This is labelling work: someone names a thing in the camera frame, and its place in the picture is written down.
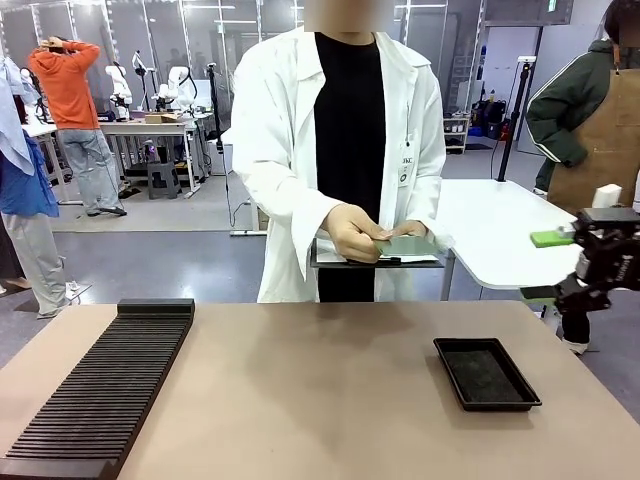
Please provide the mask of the person's right hand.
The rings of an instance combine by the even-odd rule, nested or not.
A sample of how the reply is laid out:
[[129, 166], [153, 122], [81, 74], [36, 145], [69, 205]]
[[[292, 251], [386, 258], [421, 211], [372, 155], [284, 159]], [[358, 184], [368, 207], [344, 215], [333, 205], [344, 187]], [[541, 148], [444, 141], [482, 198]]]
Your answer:
[[359, 206], [341, 203], [330, 210], [322, 228], [337, 253], [347, 260], [374, 264], [380, 257], [376, 241], [387, 241], [391, 233], [375, 223]]

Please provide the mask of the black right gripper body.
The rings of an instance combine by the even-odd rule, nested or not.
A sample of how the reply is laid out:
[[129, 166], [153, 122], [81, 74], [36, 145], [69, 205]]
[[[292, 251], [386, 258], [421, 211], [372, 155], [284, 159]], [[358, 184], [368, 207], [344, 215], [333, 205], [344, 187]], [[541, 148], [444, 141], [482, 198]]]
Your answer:
[[639, 214], [635, 210], [580, 210], [575, 243], [582, 248], [576, 275], [583, 283], [606, 290], [639, 290]]

